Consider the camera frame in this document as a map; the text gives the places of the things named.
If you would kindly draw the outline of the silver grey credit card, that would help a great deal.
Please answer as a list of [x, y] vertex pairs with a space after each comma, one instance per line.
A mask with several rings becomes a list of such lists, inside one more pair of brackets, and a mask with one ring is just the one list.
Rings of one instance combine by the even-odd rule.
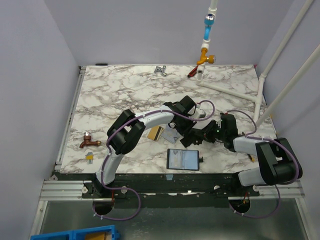
[[171, 128], [169, 125], [165, 126], [160, 136], [172, 144], [175, 144], [180, 138], [178, 131], [175, 128]]

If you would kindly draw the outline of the small black card stack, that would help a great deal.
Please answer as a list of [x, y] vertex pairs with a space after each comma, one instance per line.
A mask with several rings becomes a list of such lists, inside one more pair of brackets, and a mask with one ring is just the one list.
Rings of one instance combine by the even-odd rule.
[[204, 139], [204, 132], [201, 129], [190, 129], [180, 140], [182, 145], [187, 148], [190, 145], [200, 145]]

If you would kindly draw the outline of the gold credit card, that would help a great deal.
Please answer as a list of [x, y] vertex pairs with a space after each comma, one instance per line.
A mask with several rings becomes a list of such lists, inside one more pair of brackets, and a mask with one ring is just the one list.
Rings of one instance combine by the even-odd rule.
[[164, 131], [164, 128], [160, 125], [154, 126], [150, 129], [147, 138], [152, 141], [158, 141], [162, 132]]

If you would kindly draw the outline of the black leather card holder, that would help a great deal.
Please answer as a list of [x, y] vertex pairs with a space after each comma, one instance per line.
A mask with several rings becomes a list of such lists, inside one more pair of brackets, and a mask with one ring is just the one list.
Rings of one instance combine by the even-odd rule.
[[167, 149], [167, 158], [166, 158], [166, 168], [169, 170], [186, 170], [186, 171], [199, 171], [200, 163], [203, 163], [203, 157], [200, 157], [198, 150], [188, 150], [188, 149], [173, 149], [173, 150], [182, 150], [182, 169], [172, 169], [169, 168], [169, 154], [170, 150], [173, 148]]

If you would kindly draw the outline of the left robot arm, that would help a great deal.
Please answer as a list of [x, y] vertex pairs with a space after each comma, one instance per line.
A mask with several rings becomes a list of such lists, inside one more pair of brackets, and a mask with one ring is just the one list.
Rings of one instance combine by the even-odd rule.
[[185, 96], [180, 101], [166, 102], [159, 108], [142, 113], [133, 113], [129, 109], [123, 111], [107, 131], [107, 154], [96, 173], [98, 181], [93, 191], [101, 198], [110, 194], [110, 183], [115, 179], [121, 160], [137, 146], [144, 131], [172, 124], [184, 136], [196, 124], [191, 113], [195, 108], [196, 103]]

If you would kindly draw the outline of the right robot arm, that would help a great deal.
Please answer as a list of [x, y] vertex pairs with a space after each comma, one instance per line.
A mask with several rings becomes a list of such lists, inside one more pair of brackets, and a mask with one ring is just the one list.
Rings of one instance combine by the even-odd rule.
[[288, 185], [303, 176], [303, 169], [286, 138], [262, 138], [239, 134], [236, 118], [230, 113], [220, 115], [220, 124], [212, 120], [202, 129], [190, 130], [191, 143], [220, 141], [234, 153], [257, 157], [258, 167], [237, 173], [230, 183], [230, 191], [241, 196], [253, 185]]

